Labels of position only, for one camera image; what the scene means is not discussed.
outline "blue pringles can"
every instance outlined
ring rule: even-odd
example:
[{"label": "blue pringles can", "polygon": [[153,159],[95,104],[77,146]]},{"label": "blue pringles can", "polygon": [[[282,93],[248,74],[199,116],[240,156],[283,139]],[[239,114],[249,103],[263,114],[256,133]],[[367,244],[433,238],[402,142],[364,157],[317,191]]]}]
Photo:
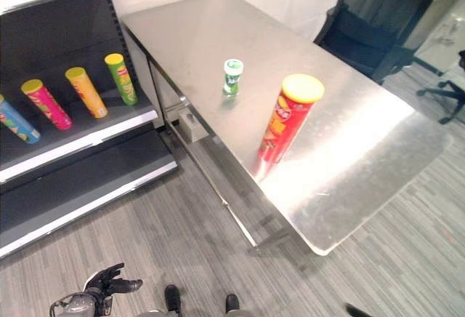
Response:
[{"label": "blue pringles can", "polygon": [[27,144],[34,144],[41,138],[41,133],[21,116],[0,94],[0,122],[14,132]]}]

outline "can lid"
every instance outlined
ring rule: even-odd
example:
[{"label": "can lid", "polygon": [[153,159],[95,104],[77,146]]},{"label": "can lid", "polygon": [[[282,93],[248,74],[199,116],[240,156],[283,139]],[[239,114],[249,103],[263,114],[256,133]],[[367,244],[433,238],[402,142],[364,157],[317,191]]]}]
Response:
[{"label": "can lid", "polygon": [[310,104],[321,99],[325,87],[319,79],[305,73],[294,73],[283,80],[283,93],[301,104]]},{"label": "can lid", "polygon": [[40,79],[30,79],[29,81],[23,83],[21,90],[24,94],[34,93],[36,90],[39,90],[43,86],[44,84]]},{"label": "can lid", "polygon": [[69,68],[65,72],[65,77],[69,80],[75,79],[76,77],[82,76],[86,73],[84,68]]},{"label": "can lid", "polygon": [[239,76],[244,70],[244,64],[238,59],[228,59],[225,61],[225,73],[230,76]]},{"label": "can lid", "polygon": [[105,57],[107,65],[117,65],[123,61],[123,55],[119,53],[109,54]]}]

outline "pink pringles can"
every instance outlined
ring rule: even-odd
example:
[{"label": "pink pringles can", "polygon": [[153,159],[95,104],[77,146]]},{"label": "pink pringles can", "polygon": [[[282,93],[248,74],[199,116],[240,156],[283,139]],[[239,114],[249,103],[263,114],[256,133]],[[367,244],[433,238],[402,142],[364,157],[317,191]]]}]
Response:
[{"label": "pink pringles can", "polygon": [[58,129],[71,128],[73,121],[70,116],[58,105],[40,79],[30,79],[24,82],[21,90]]}]

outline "green bottle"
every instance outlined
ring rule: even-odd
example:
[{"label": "green bottle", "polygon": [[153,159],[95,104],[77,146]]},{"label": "green bottle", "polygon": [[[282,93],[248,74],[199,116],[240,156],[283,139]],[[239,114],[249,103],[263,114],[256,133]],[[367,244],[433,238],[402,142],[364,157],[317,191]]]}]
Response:
[{"label": "green bottle", "polygon": [[131,77],[124,64],[123,55],[119,53],[109,54],[105,57],[105,62],[110,69],[111,76],[118,87],[119,94],[126,105],[137,103],[136,92],[131,82]]},{"label": "green bottle", "polygon": [[234,97],[239,92],[239,79],[244,64],[238,59],[228,59],[225,61],[225,83],[223,93],[227,97]]}]

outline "black shelf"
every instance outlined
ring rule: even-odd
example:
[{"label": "black shelf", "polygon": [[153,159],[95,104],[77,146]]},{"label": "black shelf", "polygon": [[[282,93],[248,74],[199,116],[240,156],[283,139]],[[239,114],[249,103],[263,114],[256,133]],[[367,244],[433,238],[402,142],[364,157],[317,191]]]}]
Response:
[{"label": "black shelf", "polygon": [[177,168],[154,129],[3,193],[0,257]]},{"label": "black shelf", "polygon": [[29,172],[56,159],[68,156],[84,148],[106,141],[116,135],[138,127],[157,117],[149,99],[137,91],[136,105],[125,105],[118,90],[100,93],[108,109],[108,115],[95,119],[82,101],[76,101],[64,109],[73,120],[70,129],[60,131],[43,114],[29,122],[41,133],[35,144],[26,144],[7,128],[0,129],[0,182]]}]

